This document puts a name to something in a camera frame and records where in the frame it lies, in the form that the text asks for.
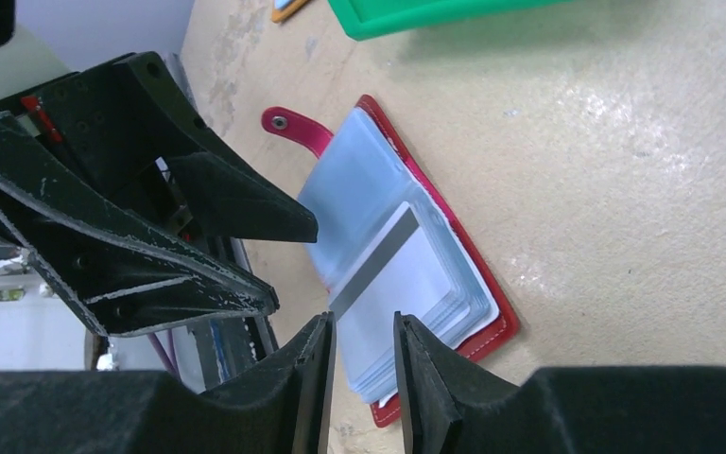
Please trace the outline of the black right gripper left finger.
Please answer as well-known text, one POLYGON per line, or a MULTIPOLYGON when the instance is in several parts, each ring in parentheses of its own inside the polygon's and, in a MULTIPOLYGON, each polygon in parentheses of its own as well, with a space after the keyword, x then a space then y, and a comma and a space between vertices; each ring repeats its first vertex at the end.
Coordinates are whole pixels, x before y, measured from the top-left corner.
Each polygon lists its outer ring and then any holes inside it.
POLYGON ((0 453, 323 453, 335 318, 210 391, 166 372, 0 373, 0 453))

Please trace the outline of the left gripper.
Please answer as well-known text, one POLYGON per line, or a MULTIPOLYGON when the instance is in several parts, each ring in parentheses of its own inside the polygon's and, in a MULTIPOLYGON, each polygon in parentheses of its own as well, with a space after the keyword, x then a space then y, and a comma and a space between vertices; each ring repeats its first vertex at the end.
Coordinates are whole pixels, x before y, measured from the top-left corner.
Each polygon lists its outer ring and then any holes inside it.
POLYGON ((207 126, 155 52, 0 98, 0 247, 28 250, 33 269, 101 336, 278 309, 263 280, 112 202, 159 225, 187 203, 208 236, 318 237, 314 214, 207 126), (11 114, 29 120, 38 141, 11 114), (161 158, 184 197, 164 181, 161 158))

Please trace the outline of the red card holder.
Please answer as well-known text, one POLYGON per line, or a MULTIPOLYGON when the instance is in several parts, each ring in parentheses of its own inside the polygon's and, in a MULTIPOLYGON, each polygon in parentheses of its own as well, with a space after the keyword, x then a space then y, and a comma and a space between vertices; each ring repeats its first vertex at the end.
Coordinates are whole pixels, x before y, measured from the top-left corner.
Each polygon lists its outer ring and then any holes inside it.
POLYGON ((418 317, 474 362, 517 335, 506 292, 372 96, 336 131, 280 106, 266 109, 261 124, 316 157, 298 197, 319 225, 306 250, 337 317, 347 384, 377 427, 400 415, 396 312, 418 317))

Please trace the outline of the silver magnetic stripe card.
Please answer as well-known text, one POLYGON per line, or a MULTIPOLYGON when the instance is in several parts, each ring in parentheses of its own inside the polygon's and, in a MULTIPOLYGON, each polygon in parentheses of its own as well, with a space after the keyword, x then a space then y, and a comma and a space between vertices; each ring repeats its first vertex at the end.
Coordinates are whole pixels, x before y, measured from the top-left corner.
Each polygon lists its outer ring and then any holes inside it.
POLYGON ((331 293, 346 376, 366 379, 388 360, 396 311, 424 316, 454 289, 409 203, 401 203, 331 293))

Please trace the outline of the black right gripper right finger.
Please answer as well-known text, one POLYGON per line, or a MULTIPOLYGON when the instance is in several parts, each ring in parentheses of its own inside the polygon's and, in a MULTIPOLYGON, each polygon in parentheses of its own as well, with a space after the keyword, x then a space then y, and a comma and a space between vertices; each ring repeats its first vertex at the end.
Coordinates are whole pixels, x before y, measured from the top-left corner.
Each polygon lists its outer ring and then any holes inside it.
POLYGON ((515 385, 393 323, 409 453, 726 453, 726 367, 544 367, 515 385))

